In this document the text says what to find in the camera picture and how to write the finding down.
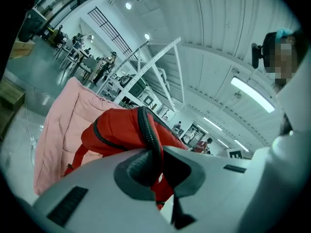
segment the cable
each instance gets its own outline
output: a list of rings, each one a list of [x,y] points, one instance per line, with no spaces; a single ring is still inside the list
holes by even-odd
[[[30,133],[29,125],[28,125],[28,114],[27,114],[27,105],[26,105],[26,102],[25,102],[25,108],[26,108],[26,122],[27,122],[27,128],[28,128],[28,132],[29,132],[29,137],[31,138],[31,133]]]
[[[30,132],[30,129],[29,129],[27,104],[26,104],[26,102],[25,102],[25,108],[26,108],[26,124],[27,124],[27,129],[28,129],[29,137],[30,137],[29,158],[30,158],[31,165],[33,166],[33,169],[34,169],[35,167],[34,167],[33,160],[32,160],[32,153],[33,153],[33,148],[35,149],[36,146],[37,146],[37,141],[36,141],[36,139],[33,136],[31,136],[31,132]]]

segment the cardboard box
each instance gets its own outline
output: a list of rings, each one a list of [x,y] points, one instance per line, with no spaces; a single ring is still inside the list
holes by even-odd
[[[15,40],[9,58],[15,59],[23,56],[28,56],[32,52],[34,46],[35,43],[32,40],[29,40],[28,42],[21,42],[19,40]]]
[[[0,82],[0,141],[25,101],[25,90],[6,78]]]

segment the pink quilted fabric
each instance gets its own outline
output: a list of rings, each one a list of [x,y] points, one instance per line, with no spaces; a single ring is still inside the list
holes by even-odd
[[[121,107],[96,95],[76,78],[68,80],[45,119],[35,150],[36,194],[41,195],[62,178],[82,143],[82,132],[110,108]],[[89,151],[82,164],[98,158],[101,155]]]

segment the standing person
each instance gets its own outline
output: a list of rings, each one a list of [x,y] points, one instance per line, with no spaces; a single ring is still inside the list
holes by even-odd
[[[194,128],[191,128],[190,131],[188,131],[183,138],[181,138],[181,141],[184,143],[184,144],[188,144],[188,142],[194,137],[194,134],[195,134],[195,129]]]
[[[179,121],[177,124],[174,125],[174,127],[172,128],[172,131],[175,133],[175,134],[178,134],[179,130],[180,130],[180,127],[181,127],[181,121]]]
[[[199,141],[193,148],[193,152],[196,152],[196,153],[201,153],[202,151],[205,151],[207,149],[207,145],[208,144],[211,144],[213,141],[212,138],[209,138],[209,139],[202,139],[201,141]]]
[[[100,72],[97,74],[96,78],[93,79],[93,83],[97,86],[98,80],[103,76],[105,71],[109,71],[109,66],[113,66],[115,64],[115,60],[117,57],[116,52],[111,52],[111,57],[104,58],[106,64],[102,67]]]

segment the wooden crate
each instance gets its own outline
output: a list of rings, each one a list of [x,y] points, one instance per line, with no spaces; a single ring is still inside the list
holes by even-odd
[[[25,102],[25,90],[3,78],[0,82],[0,140],[4,136],[23,103]]]

